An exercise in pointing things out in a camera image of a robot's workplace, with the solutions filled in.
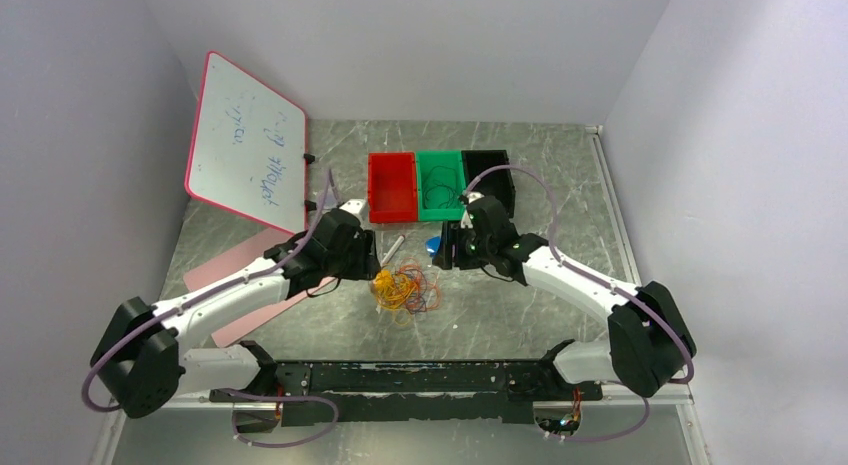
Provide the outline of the black plastic bin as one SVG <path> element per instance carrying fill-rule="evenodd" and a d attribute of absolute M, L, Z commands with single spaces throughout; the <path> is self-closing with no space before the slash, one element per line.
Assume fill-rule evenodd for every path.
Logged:
<path fill-rule="evenodd" d="M 466 182 L 470 184 L 486 170 L 509 165 L 506 150 L 462 150 L 461 151 Z M 485 196 L 496 197 L 505 207 L 510 219 L 515 214 L 516 188 L 510 169 L 493 171 L 484 176 L 473 188 Z"/>

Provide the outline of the green plastic bin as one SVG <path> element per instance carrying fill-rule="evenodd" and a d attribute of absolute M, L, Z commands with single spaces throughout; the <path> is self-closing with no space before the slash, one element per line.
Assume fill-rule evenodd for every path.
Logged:
<path fill-rule="evenodd" d="M 466 188 L 459 150 L 415 153 L 418 184 L 418 221 L 458 221 L 464 205 L 460 196 Z"/>

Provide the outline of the red plastic bin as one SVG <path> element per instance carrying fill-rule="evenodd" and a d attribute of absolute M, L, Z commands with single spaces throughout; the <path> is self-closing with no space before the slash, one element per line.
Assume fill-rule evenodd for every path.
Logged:
<path fill-rule="evenodd" d="M 413 152 L 368 155 L 367 200 L 373 224 L 418 221 L 418 183 Z"/>

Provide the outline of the yellow eraser block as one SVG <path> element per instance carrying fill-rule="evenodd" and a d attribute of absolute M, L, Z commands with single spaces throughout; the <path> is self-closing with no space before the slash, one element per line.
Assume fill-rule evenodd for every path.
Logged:
<path fill-rule="evenodd" d="M 378 272 L 371 282 L 371 288 L 375 293 L 383 293 L 386 290 L 390 290 L 393 284 L 392 273 L 387 269 L 383 269 Z"/>

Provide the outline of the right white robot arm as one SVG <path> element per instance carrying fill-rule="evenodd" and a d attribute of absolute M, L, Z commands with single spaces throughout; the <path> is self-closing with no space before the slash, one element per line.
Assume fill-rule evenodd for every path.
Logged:
<path fill-rule="evenodd" d="M 696 344 L 670 290 L 636 285 L 575 262 L 534 233 L 519 233 L 494 196 L 477 193 L 461 219 L 442 225 L 432 262 L 449 270 L 494 269 L 497 278 L 551 293 L 607 330 L 604 339 L 566 340 L 541 360 L 539 383 L 562 399 L 578 384 L 615 382 L 644 398 L 693 376 Z"/>

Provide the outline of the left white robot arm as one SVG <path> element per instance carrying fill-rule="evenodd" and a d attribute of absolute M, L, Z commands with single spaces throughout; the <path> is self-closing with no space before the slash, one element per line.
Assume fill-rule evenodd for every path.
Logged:
<path fill-rule="evenodd" d="M 277 385 L 272 358 L 255 344 L 203 349 L 212 333 L 266 306 L 307 294 L 322 281 L 370 281 L 380 269 L 368 204 L 354 199 L 306 231 L 272 246 L 233 274 L 183 296 L 122 302 L 90 359 L 84 404 L 145 417 L 171 398 L 209 389 L 240 390 L 261 401 Z"/>

